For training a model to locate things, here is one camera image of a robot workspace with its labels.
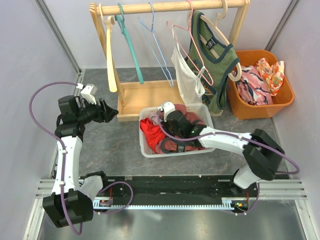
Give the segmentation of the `light blue hanger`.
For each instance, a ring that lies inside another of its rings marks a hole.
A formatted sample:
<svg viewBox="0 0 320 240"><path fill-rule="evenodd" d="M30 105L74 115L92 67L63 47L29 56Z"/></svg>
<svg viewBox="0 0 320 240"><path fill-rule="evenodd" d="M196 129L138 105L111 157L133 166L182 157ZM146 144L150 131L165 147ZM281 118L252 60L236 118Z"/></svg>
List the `light blue hanger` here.
<svg viewBox="0 0 320 240"><path fill-rule="evenodd" d="M162 70L162 73L164 74L166 80L168 81L169 83L169 86L170 87L174 87L174 80L173 80L173 77L172 77L172 74L171 74L171 71L169 70L168 68L168 65L167 65L167 62L166 62L166 59L163 55L163 52L162 52L162 49L159 45L159 42L157 40L157 37L155 35L155 9L154 9L154 6L151 2L148 3L150 6L151 6L151 12L152 12L152 21L151 21L151 26L148 27L144 21L138 17L138 20L139 20L139 24L141 26L141 29L142 29L142 32L143 32L143 35L148 43L148 46L153 54L153 56L155 57L155 60L157 61L160 69ZM159 56L161 57L162 59L162 62L160 62L160 59L158 58L158 55L156 54L152 44L151 44L151 41L149 39L149 37L147 36L146 34L146 31L150 32L151 35L152 35L152 38L153 38L153 41L155 43L155 46L157 48L157 51L159 53Z"/></svg>

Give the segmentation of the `pink wire hanger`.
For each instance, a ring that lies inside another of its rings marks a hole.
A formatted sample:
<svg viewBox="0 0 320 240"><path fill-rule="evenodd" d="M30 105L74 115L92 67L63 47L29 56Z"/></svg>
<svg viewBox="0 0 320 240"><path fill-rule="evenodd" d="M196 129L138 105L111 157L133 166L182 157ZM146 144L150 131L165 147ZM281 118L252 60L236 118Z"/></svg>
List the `pink wire hanger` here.
<svg viewBox="0 0 320 240"><path fill-rule="evenodd" d="M182 45L180 44L178 37L174 33L175 28L179 28L181 30L188 31L189 36L190 36L190 41L191 41L190 46L189 46L189 53L187 53L184 48L182 48L182 51L185 53L189 62L194 66L195 70L197 70L198 78L199 79L202 78L203 80L206 81L206 83L209 86L212 87L214 85L214 79L213 79L211 73L209 72L209 70L205 66L204 59L200 53L200 50L199 50L199 48L196 44L196 41L194 39L194 36L192 34L192 29L193 29L192 28L192 19L193 19L193 13L194 13L193 4L192 4L191 0L187 0L187 2L189 3L190 9L191 9L189 12L190 15L187 17L187 27L182 27L177 24L173 24L171 21L167 21L166 25L171 30L172 37L175 40L175 42L178 44L179 47L182 47Z"/></svg>

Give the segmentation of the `beige wooden hanger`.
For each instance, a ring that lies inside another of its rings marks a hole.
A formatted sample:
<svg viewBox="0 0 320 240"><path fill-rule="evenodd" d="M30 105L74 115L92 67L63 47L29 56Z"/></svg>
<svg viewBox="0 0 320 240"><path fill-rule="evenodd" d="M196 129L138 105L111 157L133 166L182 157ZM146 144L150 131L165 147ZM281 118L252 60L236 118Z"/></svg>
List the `beige wooden hanger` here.
<svg viewBox="0 0 320 240"><path fill-rule="evenodd" d="M106 68L107 68L108 86L109 86L109 90L112 93L116 93L118 88L117 88L117 83L115 78L115 70L114 70L114 62L112 57L112 46L111 46L111 33L112 33L112 27L115 24L115 21L112 16L108 16L107 20L105 20L102 4L100 3L98 7L100 12L100 17L106 26Z"/></svg>

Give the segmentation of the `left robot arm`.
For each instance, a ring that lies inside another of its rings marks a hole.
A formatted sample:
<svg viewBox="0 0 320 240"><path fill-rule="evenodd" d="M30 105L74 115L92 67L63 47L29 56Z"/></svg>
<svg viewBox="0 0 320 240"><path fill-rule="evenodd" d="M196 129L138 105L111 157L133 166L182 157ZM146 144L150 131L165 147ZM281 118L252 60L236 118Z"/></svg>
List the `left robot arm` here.
<svg viewBox="0 0 320 240"><path fill-rule="evenodd" d="M103 171L88 173L80 183L79 162L85 125L108 123L118 111L108 106L103 98L90 103L73 95L60 98L58 107L60 115L54 132L58 137L58 164L51 195L43 199L42 206L53 224L63 228L91 221L95 197L104 197L110 191Z"/></svg>

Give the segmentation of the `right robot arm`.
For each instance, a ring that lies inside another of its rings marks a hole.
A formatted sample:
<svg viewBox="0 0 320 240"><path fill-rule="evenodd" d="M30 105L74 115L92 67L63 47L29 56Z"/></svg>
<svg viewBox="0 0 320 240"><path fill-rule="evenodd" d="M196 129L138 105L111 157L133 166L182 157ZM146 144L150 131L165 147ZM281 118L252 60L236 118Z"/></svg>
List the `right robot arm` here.
<svg viewBox="0 0 320 240"><path fill-rule="evenodd" d="M220 149L244 157L246 166L238 169L229 184L235 197L260 180L272 181L285 156L284 150L263 130L235 133L218 130L199 122L190 122L179 110L162 116L157 114L160 129L178 145L195 148Z"/></svg>

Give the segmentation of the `orange plastic bin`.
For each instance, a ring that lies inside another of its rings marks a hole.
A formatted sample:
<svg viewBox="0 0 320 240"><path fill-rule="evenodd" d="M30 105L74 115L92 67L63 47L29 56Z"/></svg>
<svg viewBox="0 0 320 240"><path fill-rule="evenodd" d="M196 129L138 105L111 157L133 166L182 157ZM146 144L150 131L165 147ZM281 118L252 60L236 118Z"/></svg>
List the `orange plastic bin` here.
<svg viewBox="0 0 320 240"><path fill-rule="evenodd" d="M263 49L238 50L236 54L240 64L245 67L255 65L261 58L266 58L271 65L278 61L273 53ZM293 89L286 77L283 79L279 93L272 97L273 104L250 105L246 103L240 98L236 84L232 80L228 81L226 92L233 115L241 120L272 118L284 107L293 103L295 99Z"/></svg>

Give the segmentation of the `green printed tank top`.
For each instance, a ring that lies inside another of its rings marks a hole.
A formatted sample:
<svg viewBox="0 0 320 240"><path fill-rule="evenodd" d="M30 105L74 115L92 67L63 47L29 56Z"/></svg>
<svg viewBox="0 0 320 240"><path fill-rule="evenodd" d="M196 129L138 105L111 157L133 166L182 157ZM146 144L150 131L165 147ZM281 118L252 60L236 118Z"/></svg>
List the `green printed tank top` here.
<svg viewBox="0 0 320 240"><path fill-rule="evenodd" d="M192 17L192 34L196 45L202 55L204 64L214 79L213 86L200 78L205 93L202 102L207 105L211 114L219 116L226 106L226 88L228 85L228 74L240 62L234 46L220 42L215 36L209 25L203 20L205 15L195 10ZM190 69L198 74L194 66L185 58Z"/></svg>

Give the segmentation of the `mauve pink tank top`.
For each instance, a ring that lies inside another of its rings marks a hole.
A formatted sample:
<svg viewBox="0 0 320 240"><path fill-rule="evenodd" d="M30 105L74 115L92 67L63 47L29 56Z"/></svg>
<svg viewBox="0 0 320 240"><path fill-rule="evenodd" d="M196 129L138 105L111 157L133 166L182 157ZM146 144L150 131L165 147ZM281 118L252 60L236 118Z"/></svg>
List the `mauve pink tank top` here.
<svg viewBox="0 0 320 240"><path fill-rule="evenodd" d="M151 120L153 125L160 126L163 124L164 121L164 112L156 111L150 114L149 119Z"/></svg>

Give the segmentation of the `teal plastic hanger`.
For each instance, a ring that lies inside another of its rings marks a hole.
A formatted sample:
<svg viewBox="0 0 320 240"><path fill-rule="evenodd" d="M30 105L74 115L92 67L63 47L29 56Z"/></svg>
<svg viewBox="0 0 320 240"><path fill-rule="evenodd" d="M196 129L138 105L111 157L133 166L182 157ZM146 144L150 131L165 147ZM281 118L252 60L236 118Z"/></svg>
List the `teal plastic hanger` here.
<svg viewBox="0 0 320 240"><path fill-rule="evenodd" d="M126 43L128 45L130 54L131 54L133 62L134 62L134 66L135 66L135 70L136 70L138 81L142 85L142 84L144 84L144 78L143 78L143 74L141 72L139 63L138 63L138 59L137 59L137 56L136 56L136 53L135 53L135 50L134 50L134 47L133 47L133 43L132 43L131 37L130 37L128 29L127 29L127 27L125 25L124 10L123 10L123 7L122 7L121 3L118 3L117 5L118 5L118 7L120 9L120 15L115 15L115 20L118 23L118 26L120 28L121 34L124 36L125 41L126 41Z"/></svg>

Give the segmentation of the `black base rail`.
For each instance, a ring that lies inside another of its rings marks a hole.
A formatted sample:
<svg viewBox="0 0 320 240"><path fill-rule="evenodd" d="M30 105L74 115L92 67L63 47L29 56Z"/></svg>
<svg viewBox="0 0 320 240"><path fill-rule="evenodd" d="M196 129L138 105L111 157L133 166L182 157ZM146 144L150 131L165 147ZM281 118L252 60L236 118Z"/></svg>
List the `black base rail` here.
<svg viewBox="0 0 320 240"><path fill-rule="evenodd" d="M168 175L168 176L106 176L104 187L113 182L124 181L112 186L113 203L125 205L133 196L133 204L221 204L222 198L256 197L257 185L251 184L243 190L232 185L232 175Z"/></svg>

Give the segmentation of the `white tank top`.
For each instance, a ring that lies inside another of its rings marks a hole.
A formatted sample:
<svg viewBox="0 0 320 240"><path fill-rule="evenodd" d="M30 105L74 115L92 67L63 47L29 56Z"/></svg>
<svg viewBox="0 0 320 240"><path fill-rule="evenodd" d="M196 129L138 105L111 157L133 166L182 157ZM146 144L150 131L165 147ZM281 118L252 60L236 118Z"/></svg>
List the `white tank top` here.
<svg viewBox="0 0 320 240"><path fill-rule="evenodd" d="M201 103L205 89L200 81L199 74L196 75L183 58L173 27L171 33L172 38L174 39L174 49L171 61L175 69L180 97L186 105Z"/></svg>

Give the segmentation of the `wooden clothes rack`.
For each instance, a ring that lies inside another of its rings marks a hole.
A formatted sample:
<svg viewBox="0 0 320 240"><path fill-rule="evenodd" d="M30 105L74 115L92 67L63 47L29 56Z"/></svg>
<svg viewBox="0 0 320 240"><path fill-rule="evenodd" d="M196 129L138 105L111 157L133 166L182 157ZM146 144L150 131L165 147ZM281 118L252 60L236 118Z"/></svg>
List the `wooden clothes rack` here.
<svg viewBox="0 0 320 240"><path fill-rule="evenodd" d="M243 21L248 11L250 1L248 0L198 0L192 2L194 10L223 9L228 7L237 8L236 16L229 34L229 41L235 44ZM153 3L156 13L190 11L191 7L187 1L158 2ZM152 9L148 3L129 4L123 7L124 14L146 14L151 13ZM99 37L103 53L106 59L106 25L104 24L99 10L99 5L91 3L89 11ZM120 9L117 5L102 6L104 19L108 16L119 15ZM121 82L113 60L113 69L117 85L117 118L120 122L137 121L142 109L159 106L164 101L172 101L181 104L179 90L176 86L170 87L165 80L151 80L144 84L139 82Z"/></svg>

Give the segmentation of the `orange floral cloth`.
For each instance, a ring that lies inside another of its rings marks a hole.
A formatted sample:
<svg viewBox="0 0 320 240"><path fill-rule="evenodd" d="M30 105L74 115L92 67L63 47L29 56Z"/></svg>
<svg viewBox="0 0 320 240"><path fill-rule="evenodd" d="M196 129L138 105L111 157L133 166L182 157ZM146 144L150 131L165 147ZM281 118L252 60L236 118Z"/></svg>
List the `orange floral cloth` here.
<svg viewBox="0 0 320 240"><path fill-rule="evenodd" d="M268 60L263 57L257 61L255 68L266 83L271 96L276 96L284 81L285 62L281 60L270 65Z"/></svg>

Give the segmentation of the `white plastic basket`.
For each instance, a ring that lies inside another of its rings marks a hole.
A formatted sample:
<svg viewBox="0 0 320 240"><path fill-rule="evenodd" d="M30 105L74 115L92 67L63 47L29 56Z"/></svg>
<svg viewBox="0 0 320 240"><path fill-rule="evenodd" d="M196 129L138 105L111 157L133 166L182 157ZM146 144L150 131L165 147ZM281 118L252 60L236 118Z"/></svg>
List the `white plastic basket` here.
<svg viewBox="0 0 320 240"><path fill-rule="evenodd" d="M205 125L207 125L208 127L211 127L211 128L214 127L210 112L205 104L192 103L192 104L185 105L185 107L186 107L187 112L195 113L202 120L202 122ZM140 121L142 119L149 118L149 117L155 115L157 110L158 110L158 106L143 108L140 111L138 120ZM139 144L140 144L141 153L146 158L160 158L160 157L167 157L167 156L183 156L183 155L192 155L192 154L202 154L202 153L210 153L215 150L214 148L206 148L203 150L186 151L186 152L180 152L180 153L174 152L172 154L166 154L166 153L156 154L149 147L147 140L144 136L144 133L142 132L141 129L139 129Z"/></svg>

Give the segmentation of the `rust red tank top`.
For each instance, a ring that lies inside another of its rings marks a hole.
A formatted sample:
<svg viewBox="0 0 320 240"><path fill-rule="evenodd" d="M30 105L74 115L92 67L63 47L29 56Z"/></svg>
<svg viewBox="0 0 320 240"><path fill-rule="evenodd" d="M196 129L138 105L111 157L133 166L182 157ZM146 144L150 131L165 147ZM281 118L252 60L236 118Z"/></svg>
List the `rust red tank top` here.
<svg viewBox="0 0 320 240"><path fill-rule="evenodd" d="M183 114L185 114L186 118L189 121L191 121L191 122L197 121L197 123L194 126L192 131L195 131L195 130L197 130L198 127L203 127L205 125L202 122L202 120L194 112L187 112L185 105L175 104L175 109L179 110ZM191 138L196 136L194 133L192 133L192 131L191 131ZM185 153L185 152L192 152L192 151L198 151L198 150L205 149L204 147L201 147L198 140L179 141L179 139L181 139L181 138L176 137L176 136L173 136L173 137L174 138L170 138L166 135L165 139L160 144L160 149L161 149L162 153L159 153L159 154Z"/></svg>

